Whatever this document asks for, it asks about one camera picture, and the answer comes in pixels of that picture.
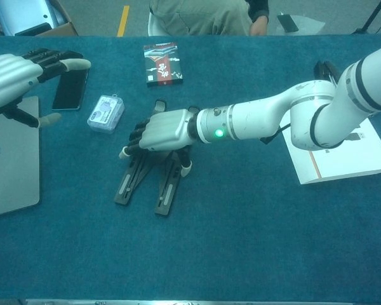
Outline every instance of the black smartphone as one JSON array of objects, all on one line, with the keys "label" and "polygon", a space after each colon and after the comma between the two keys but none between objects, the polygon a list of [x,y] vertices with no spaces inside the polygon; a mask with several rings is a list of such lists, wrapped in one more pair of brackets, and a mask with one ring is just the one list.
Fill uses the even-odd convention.
[{"label": "black smartphone", "polygon": [[293,21],[291,15],[286,14],[286,15],[278,15],[277,16],[279,23],[282,25],[284,28],[284,31],[286,33],[291,33],[291,32],[298,32],[299,29],[295,22]]},{"label": "black smartphone", "polygon": [[61,75],[53,110],[78,110],[81,107],[89,70],[69,71]]}]

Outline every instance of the clear plastic case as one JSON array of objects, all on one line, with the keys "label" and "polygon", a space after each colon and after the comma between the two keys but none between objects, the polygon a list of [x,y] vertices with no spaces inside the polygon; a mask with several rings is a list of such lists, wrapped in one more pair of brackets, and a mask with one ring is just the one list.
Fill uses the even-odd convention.
[{"label": "clear plastic case", "polygon": [[88,125],[96,132],[113,133],[124,112],[121,98],[102,95],[88,118]]}]

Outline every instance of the blue tablecloth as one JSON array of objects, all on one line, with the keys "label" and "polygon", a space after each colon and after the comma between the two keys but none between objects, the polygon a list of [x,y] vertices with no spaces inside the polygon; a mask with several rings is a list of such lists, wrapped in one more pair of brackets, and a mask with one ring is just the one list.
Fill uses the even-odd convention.
[{"label": "blue tablecloth", "polygon": [[[182,85],[148,88],[142,46],[178,43]],[[268,97],[342,71],[379,36],[0,37],[0,54],[38,47],[91,60],[80,111],[41,132],[42,196],[0,216],[0,297],[381,302],[381,174],[301,186],[282,137],[197,144],[170,216],[158,217],[158,170],[128,207],[113,202],[118,159],[157,98],[169,109]],[[50,113],[57,79],[30,95]],[[86,120],[102,94],[126,110],[112,135]],[[372,119],[381,137],[381,114]]]}]

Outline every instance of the laptop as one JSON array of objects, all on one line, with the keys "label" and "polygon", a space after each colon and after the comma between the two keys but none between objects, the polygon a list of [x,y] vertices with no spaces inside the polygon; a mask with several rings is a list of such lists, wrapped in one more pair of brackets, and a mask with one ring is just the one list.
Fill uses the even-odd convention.
[{"label": "laptop", "polygon": [[[38,117],[38,97],[18,107]],[[0,214],[39,202],[39,129],[0,115]]]}]

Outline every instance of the person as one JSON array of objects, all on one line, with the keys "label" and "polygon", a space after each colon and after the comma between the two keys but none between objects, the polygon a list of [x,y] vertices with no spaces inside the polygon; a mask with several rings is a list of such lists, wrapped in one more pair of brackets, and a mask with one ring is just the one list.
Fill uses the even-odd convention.
[{"label": "person", "polygon": [[150,12],[172,36],[267,33],[268,0],[150,0]]}]

